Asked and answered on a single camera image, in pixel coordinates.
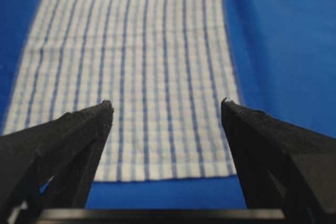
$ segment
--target blue stripe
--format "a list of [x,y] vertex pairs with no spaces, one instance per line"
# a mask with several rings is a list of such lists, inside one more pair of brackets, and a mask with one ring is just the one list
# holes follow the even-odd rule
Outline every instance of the blue stripe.
[[105,25],[104,25],[104,32],[103,32],[103,43],[101,46],[101,56],[100,56],[100,66],[99,66],[99,80],[98,80],[98,96],[97,96],[97,103],[101,102],[101,93],[102,93],[102,84],[103,84],[103,76],[104,76],[104,62],[105,62],[105,51],[106,51],[106,40],[107,40],[107,29],[109,27],[110,22],[110,13],[111,13],[111,6],[113,0],[110,0],[109,6],[107,9]]
[[174,145],[173,136],[173,124],[172,124],[172,109],[170,104],[170,91],[169,91],[169,71],[168,71],[168,58],[167,58],[167,0],[164,0],[163,6],[163,60],[164,60],[164,83],[165,83],[165,93],[166,93],[166,108],[167,108],[167,119],[168,119],[168,132],[169,132],[169,144],[172,160],[172,172],[173,178],[177,177],[176,170],[176,153]]
[[201,141],[200,134],[198,133],[197,118],[196,118],[196,113],[195,113],[196,108],[195,108],[194,95],[193,95],[193,85],[191,82],[188,37],[187,37],[187,28],[186,28],[186,0],[183,0],[183,38],[184,38],[184,50],[185,50],[185,68],[186,68],[187,80],[188,80],[190,109],[192,112],[191,120],[193,121],[196,151],[198,153],[198,160],[199,160],[199,170],[201,172],[201,177],[204,177],[205,171],[204,171],[204,164],[203,164],[203,154],[202,154],[202,148],[201,148],[201,143],[200,143]]
[[77,42],[77,38],[79,37],[78,36],[78,29],[79,29],[79,24],[81,23],[81,19],[83,17],[83,13],[85,12],[84,9],[85,9],[85,5],[87,3],[87,0],[83,0],[82,1],[82,4],[80,6],[80,11],[79,11],[79,17],[76,18],[76,25],[75,25],[75,32],[74,32],[74,36],[73,36],[73,42],[72,42],[72,46],[70,48],[70,60],[69,60],[69,63],[67,64],[68,67],[67,67],[67,70],[66,70],[66,74],[65,74],[65,79],[66,79],[66,85],[65,85],[65,92],[63,93],[63,100],[62,100],[62,108],[61,108],[61,112],[62,113],[65,113],[66,111],[66,106],[68,105],[68,98],[69,98],[69,89],[70,89],[70,80],[71,80],[71,70],[72,70],[72,67],[73,67],[73,60],[74,60],[74,51],[75,51],[75,45],[76,45],[76,42]]
[[216,36],[216,44],[217,44],[217,55],[218,55],[218,59],[219,59],[219,64],[220,64],[220,75],[222,77],[222,82],[223,82],[223,88],[225,90],[225,96],[227,97],[228,100],[230,99],[230,91],[227,85],[227,77],[225,74],[225,63],[223,61],[223,50],[222,50],[222,46],[220,45],[220,41],[219,41],[219,32],[218,32],[218,26],[217,26],[217,5],[216,5],[217,1],[216,0],[212,0],[212,13],[213,13],[213,20],[214,20],[214,30],[215,30],[215,36]]
[[208,68],[209,68],[209,73],[210,73],[210,80],[211,80],[211,88],[212,88],[212,97],[214,100],[214,105],[216,108],[216,117],[217,117],[217,122],[218,122],[218,127],[220,129],[220,136],[222,138],[223,142],[223,147],[225,150],[225,156],[226,156],[226,165],[228,169],[229,175],[233,174],[233,168],[232,164],[230,162],[230,154],[229,154],[229,149],[227,146],[227,142],[225,139],[224,131],[221,125],[221,117],[219,115],[219,100],[218,100],[218,95],[216,91],[216,83],[215,83],[215,78],[214,78],[214,71],[212,67],[212,60],[211,60],[211,52],[210,52],[210,47],[209,47],[209,41],[208,41],[208,31],[207,31],[207,26],[206,26],[206,3],[205,0],[202,0],[202,13],[203,13],[203,31],[204,31],[204,41],[205,41],[205,49],[206,49],[206,57],[207,57],[207,63],[208,63]]
[[[55,32],[55,37],[58,38],[59,36],[59,32],[61,29],[61,24],[63,22],[64,19],[64,15],[65,15],[65,11],[67,10],[68,7],[68,3],[69,0],[66,0],[65,3],[62,5],[62,11],[61,11],[61,17],[58,19],[58,25],[57,25],[57,31]],[[44,103],[45,103],[45,96],[46,96],[46,92],[47,92],[47,87],[49,86],[49,77],[50,77],[50,72],[51,72],[51,67],[52,67],[52,63],[53,63],[53,58],[54,58],[54,53],[55,53],[55,49],[53,47],[51,47],[51,52],[50,52],[50,59],[48,60],[48,67],[47,67],[47,71],[45,73],[44,76],[44,84],[43,84],[43,89],[41,92],[41,98],[40,100],[37,102],[37,104],[39,105],[39,110],[38,110],[38,119],[37,119],[37,124],[40,124],[42,122],[42,115],[43,115],[43,110],[44,110]]]
[[186,162],[186,175],[187,177],[191,176],[191,167],[190,167],[190,154],[189,154],[189,146],[187,141],[187,135],[185,131],[185,118],[184,118],[184,106],[183,106],[183,98],[182,98],[182,88],[181,88],[181,74],[180,74],[180,61],[179,61],[179,53],[178,53],[178,42],[177,42],[177,0],[174,0],[173,5],[173,37],[174,37],[174,68],[175,68],[175,76],[176,76],[176,89],[177,89],[177,99],[178,99],[178,111],[179,111],[179,121],[182,132],[182,143],[183,143],[183,151],[185,155]]
[[[98,14],[97,14],[97,20],[96,20],[96,23],[95,23],[95,31],[94,31],[94,36],[93,36],[93,43],[92,43],[92,49],[91,49],[91,57],[90,57],[90,64],[89,64],[89,73],[88,73],[88,76],[92,76],[92,72],[93,72],[93,61],[94,61],[94,58],[96,56],[96,52],[95,52],[95,49],[96,49],[96,44],[97,44],[97,34],[98,34],[98,25],[99,25],[99,22],[100,22],[100,17],[101,17],[101,10],[102,10],[102,7],[103,7],[103,3],[105,2],[105,0],[100,0],[100,3],[99,3],[99,9],[98,9]],[[87,84],[87,91],[86,91],[86,94],[85,94],[85,107],[88,107],[90,105],[90,96],[91,96],[91,88],[92,88],[92,78],[88,78],[88,84]]]
[[154,17],[152,20],[153,23],[153,44],[154,44],[154,67],[153,67],[153,74],[154,74],[154,107],[155,107],[155,122],[156,122],[156,143],[158,145],[157,154],[159,156],[159,177],[163,177],[163,150],[162,150],[162,138],[161,138],[161,119],[160,119],[160,107],[159,107],[159,77],[158,75],[158,52],[157,52],[157,43],[158,43],[158,36],[157,36],[157,28],[156,28],[156,21],[157,21],[157,11],[158,11],[159,0],[154,0]]
[[56,5],[55,5],[54,9],[52,10],[53,12],[51,13],[50,22],[48,24],[48,29],[47,29],[46,36],[44,38],[43,45],[41,46],[41,48],[39,50],[40,58],[39,58],[38,66],[37,66],[35,74],[34,74],[33,90],[32,90],[32,93],[30,95],[30,99],[29,99],[29,103],[28,103],[28,110],[27,110],[27,118],[26,118],[26,122],[25,122],[25,127],[29,127],[29,124],[30,124],[31,108],[32,108],[33,103],[34,103],[34,96],[35,96],[35,93],[36,93],[36,85],[37,85],[37,80],[38,80],[38,74],[39,74],[39,70],[41,68],[41,65],[42,65],[42,62],[43,62],[43,57],[44,57],[43,47],[46,45],[46,43],[48,41],[51,26],[54,22],[55,14],[56,14],[56,10],[59,6],[59,2],[60,2],[60,0],[56,0]]
[[[118,25],[119,25],[119,17],[120,17],[120,7],[122,6],[122,2],[123,0],[118,0],[117,2],[117,10],[116,10],[116,20],[114,21],[114,27],[113,27],[113,34],[112,34],[112,41],[117,41],[117,36],[119,36],[118,34]],[[114,74],[115,74],[115,70],[114,70],[114,63],[115,63],[115,56],[116,56],[116,49],[118,47],[116,45],[113,45],[111,48],[111,65],[110,65],[110,81],[109,81],[109,98],[111,99],[111,102],[113,104],[113,91],[114,91]]]
[[88,18],[87,18],[87,21],[86,21],[85,29],[84,29],[83,43],[82,43],[82,48],[81,48],[81,51],[80,51],[79,68],[78,68],[78,73],[77,73],[75,99],[73,101],[73,107],[74,107],[73,110],[74,111],[76,111],[77,107],[78,107],[78,95],[79,95],[80,83],[81,83],[81,77],[82,77],[82,71],[83,71],[83,60],[84,60],[84,55],[85,55],[85,45],[86,45],[87,33],[88,33],[89,26],[90,26],[90,23],[91,23],[92,10],[93,10],[93,7],[94,7],[95,3],[96,3],[96,0],[92,0],[90,8],[89,8],[89,14],[88,14]]
[[[193,27],[196,28],[197,25],[199,24],[196,21],[196,0],[193,0],[192,20],[193,20]],[[198,34],[194,32],[193,35],[194,35],[194,41],[195,41],[196,65],[197,65],[198,79],[200,81],[200,86],[201,86],[201,99],[202,99],[202,107],[204,111],[204,119],[206,122],[207,138],[209,139],[210,144],[211,144],[211,155],[213,159],[213,167],[215,171],[215,176],[218,176],[218,165],[216,163],[217,161],[216,145],[214,143],[214,137],[213,137],[213,132],[212,132],[211,123],[210,123],[208,106],[207,106],[207,102],[205,98],[206,94],[205,94],[204,81],[203,81],[202,63],[201,63],[201,57],[199,53],[199,46],[198,46],[199,45]]]
[[143,102],[143,153],[144,153],[144,172],[145,178],[149,179],[149,155],[148,155],[148,104],[147,104],[147,87],[146,87],[146,53],[147,53],[147,13],[149,0],[145,0],[143,14],[143,37],[142,37],[142,102]]
[[[51,5],[51,0],[47,1],[47,7],[45,8],[45,10],[43,12],[42,20],[41,20],[41,23],[40,23],[40,25],[38,27],[37,35],[35,37],[36,39],[34,41],[34,45],[32,46],[33,48],[36,46],[37,39],[39,38],[39,35],[41,33],[41,30],[42,30],[42,27],[43,27],[43,25],[45,23],[45,19],[47,17],[47,11],[49,10],[50,5]],[[34,50],[31,50],[31,52],[30,52],[30,59],[29,59],[29,65],[28,65],[28,69],[27,69],[27,72],[26,72],[25,77],[24,77],[23,87],[27,86],[28,75],[30,74],[30,69],[31,69],[32,62],[33,62],[33,56],[34,56]],[[23,88],[23,91],[20,92],[19,96],[20,97],[24,97],[25,96],[25,91],[26,91],[26,88]],[[23,104],[23,99],[19,99],[18,102],[17,102],[17,110],[15,112],[15,118],[14,118],[13,127],[11,129],[11,132],[17,131],[17,121],[18,121],[19,115],[21,114],[22,104]]]
[[122,48],[121,48],[121,71],[120,71],[120,112],[119,112],[119,150],[118,150],[118,171],[117,180],[121,180],[121,164],[122,164],[122,152],[123,152],[123,117],[124,117],[124,83],[125,83],[125,57],[126,57],[126,37],[127,37],[127,24],[128,24],[128,13],[130,8],[131,0],[127,0],[123,34],[122,34]]
[[[110,57],[112,58],[112,63],[111,63],[111,66],[110,66],[110,69],[111,69],[111,73],[110,73],[110,81],[109,81],[109,84],[108,84],[108,88],[109,88],[109,98],[113,104],[113,94],[112,92],[114,91],[114,59],[115,59],[115,48],[116,46],[113,44],[116,39],[117,39],[117,33],[118,33],[118,24],[119,24],[119,16],[120,16],[120,7],[121,7],[121,3],[122,3],[123,0],[118,0],[117,2],[117,7],[116,7],[116,10],[115,10],[115,16],[116,16],[116,19],[114,21],[114,27],[112,29],[113,33],[112,33],[112,49],[111,49],[111,54],[110,54]],[[107,30],[105,31],[104,33],[104,36],[107,37]],[[105,49],[105,45],[103,45],[102,47],[102,52],[105,52],[106,49]],[[105,157],[106,157],[106,166],[105,166],[105,169],[104,169],[104,178],[107,180],[108,179],[108,175],[110,173],[110,160],[111,160],[111,149],[112,149],[112,138],[113,138],[113,135],[110,134],[110,141],[107,142],[107,144],[105,145]]]
[[131,90],[131,104],[132,106],[132,155],[131,155],[131,180],[135,180],[135,167],[136,167],[136,154],[137,154],[137,149],[136,149],[136,135],[137,135],[137,125],[136,125],[136,95],[135,95],[135,72],[136,72],[136,38],[137,38],[137,33],[138,33],[138,15],[139,15],[139,6],[140,6],[140,0],[136,0],[136,6],[135,6],[135,12],[134,12],[134,23],[133,23],[133,46],[132,46],[132,90]]
[[64,55],[64,46],[67,42],[68,39],[68,33],[70,31],[70,27],[72,24],[72,18],[73,18],[73,13],[75,12],[76,9],[76,5],[77,5],[77,1],[78,0],[74,0],[71,11],[70,11],[70,18],[69,18],[69,22],[67,24],[67,29],[65,31],[64,34],[64,38],[60,47],[60,52],[59,52],[59,60],[58,60],[58,66],[57,66],[57,72],[56,72],[56,81],[55,81],[55,85],[54,85],[54,91],[53,91],[53,95],[51,98],[51,103],[50,103],[50,108],[49,108],[49,120],[52,120],[54,117],[54,108],[55,108],[55,101],[56,101],[56,96],[57,96],[57,92],[58,92],[58,86],[59,86],[59,75],[62,69],[62,64],[63,64],[63,55]]

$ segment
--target blue fabric surface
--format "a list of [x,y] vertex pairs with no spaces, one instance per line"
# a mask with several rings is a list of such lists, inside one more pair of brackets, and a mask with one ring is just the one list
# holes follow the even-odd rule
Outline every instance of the blue fabric surface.
[[93,183],[87,208],[246,208],[237,176],[131,183]]
[[335,137],[335,0],[226,2],[245,104]]
[[0,120],[9,103],[16,66],[39,0],[0,0]]

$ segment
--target white fabric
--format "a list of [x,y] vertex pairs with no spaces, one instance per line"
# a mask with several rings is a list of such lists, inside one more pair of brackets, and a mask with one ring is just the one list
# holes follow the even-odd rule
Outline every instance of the white fabric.
[[224,97],[238,101],[222,0],[42,0],[4,133],[111,100],[96,180],[227,176]]

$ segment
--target black plastic part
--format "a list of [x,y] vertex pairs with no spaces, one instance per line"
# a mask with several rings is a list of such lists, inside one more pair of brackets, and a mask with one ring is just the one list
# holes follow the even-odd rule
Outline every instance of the black plastic part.
[[249,208],[336,222],[335,139],[234,102],[222,102],[222,124]]
[[84,207],[112,115],[111,103],[103,101],[0,137],[0,220],[23,200],[32,215],[46,207]]
[[281,210],[47,209],[35,224],[65,223],[285,223]]

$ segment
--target blue and white plaid fabric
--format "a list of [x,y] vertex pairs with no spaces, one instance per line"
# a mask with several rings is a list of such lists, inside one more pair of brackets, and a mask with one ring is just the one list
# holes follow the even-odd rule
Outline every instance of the blue and white plaid fabric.
[[224,97],[238,101],[222,0],[41,0],[4,133],[107,99],[96,180],[226,176]]

